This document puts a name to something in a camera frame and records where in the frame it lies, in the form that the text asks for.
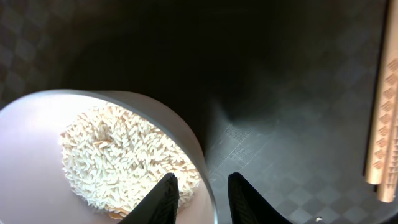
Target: wooden stick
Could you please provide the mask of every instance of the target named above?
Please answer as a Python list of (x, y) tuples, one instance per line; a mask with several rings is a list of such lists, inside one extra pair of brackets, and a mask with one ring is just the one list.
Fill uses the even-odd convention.
[(366, 181), (370, 184), (382, 182), (387, 147), (391, 140), (392, 118), (397, 104), (398, 0), (390, 1), (387, 16), (366, 164)]
[(394, 117), (392, 137), (387, 151), (386, 167), (381, 184), (377, 188), (377, 198), (382, 202), (392, 202), (396, 194), (398, 177), (398, 108)]

